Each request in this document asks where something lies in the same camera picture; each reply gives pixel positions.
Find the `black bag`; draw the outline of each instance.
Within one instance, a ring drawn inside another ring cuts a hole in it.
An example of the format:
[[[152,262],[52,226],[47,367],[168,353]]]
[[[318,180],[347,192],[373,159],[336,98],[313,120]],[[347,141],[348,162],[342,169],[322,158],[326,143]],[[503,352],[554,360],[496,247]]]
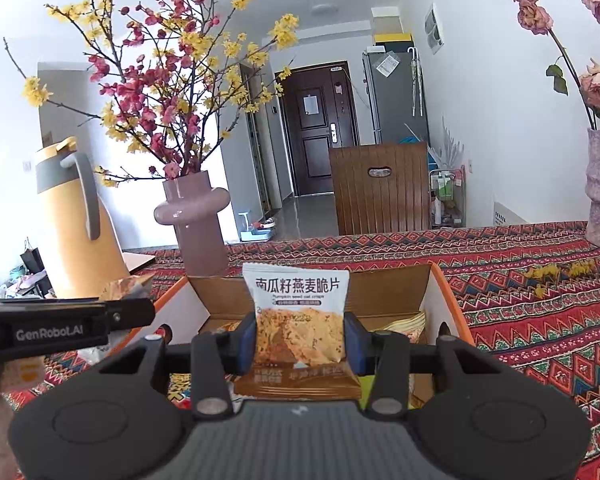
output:
[[[24,252],[20,257],[22,263],[31,274],[37,274],[45,268],[45,264],[42,263],[42,258],[40,257],[40,251],[37,247],[35,249],[31,247],[28,238],[24,241]]]

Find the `patterned tablecloth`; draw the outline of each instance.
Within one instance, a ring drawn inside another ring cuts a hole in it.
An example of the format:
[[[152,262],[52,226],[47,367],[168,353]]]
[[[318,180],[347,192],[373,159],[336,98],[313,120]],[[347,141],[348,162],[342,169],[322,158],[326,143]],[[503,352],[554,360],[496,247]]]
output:
[[[230,248],[230,274],[246,261],[349,270],[437,263],[477,347],[581,407],[592,439],[577,478],[600,480],[600,249],[584,239],[585,227],[562,222],[241,244]],[[177,251],[156,255],[146,271],[156,272],[154,291],[161,294],[184,269]],[[571,277],[574,262],[590,259],[590,272]],[[554,272],[544,278],[525,276],[551,264]],[[52,356],[47,365],[45,384],[12,396],[14,407],[84,368],[74,352]],[[186,377],[174,379],[170,398],[186,403]]]

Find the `gray refrigerator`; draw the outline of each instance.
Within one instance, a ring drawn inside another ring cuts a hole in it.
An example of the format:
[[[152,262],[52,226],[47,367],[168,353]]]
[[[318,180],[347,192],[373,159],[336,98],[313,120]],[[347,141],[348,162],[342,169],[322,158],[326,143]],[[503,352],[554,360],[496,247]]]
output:
[[[366,92],[369,96],[374,136],[377,144],[400,142],[411,136],[405,126],[409,125],[418,140],[429,144],[429,125],[427,123],[427,107],[416,80],[416,107],[413,112],[413,77],[411,74],[411,54],[392,52],[392,56],[400,61],[395,69],[384,76],[374,65],[384,59],[386,54],[362,55],[365,68]],[[422,115],[420,115],[420,97],[422,98]]]

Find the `sticker on refrigerator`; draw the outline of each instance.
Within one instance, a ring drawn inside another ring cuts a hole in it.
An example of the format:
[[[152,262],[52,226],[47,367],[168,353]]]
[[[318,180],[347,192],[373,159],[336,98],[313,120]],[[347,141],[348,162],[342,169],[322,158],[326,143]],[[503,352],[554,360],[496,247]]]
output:
[[[315,115],[320,113],[318,111],[318,97],[315,95],[308,95],[304,98],[304,112],[307,115]]]
[[[400,60],[395,57],[393,52],[389,52],[380,62],[375,63],[374,67],[384,77],[389,77],[399,64]]]

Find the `yellow thermos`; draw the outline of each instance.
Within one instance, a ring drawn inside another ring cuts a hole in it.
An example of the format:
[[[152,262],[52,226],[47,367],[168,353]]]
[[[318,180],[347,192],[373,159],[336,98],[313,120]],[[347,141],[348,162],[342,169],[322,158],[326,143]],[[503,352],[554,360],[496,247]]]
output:
[[[39,248],[58,298],[94,298],[129,275],[91,164],[75,137],[38,151],[36,183],[43,214]]]

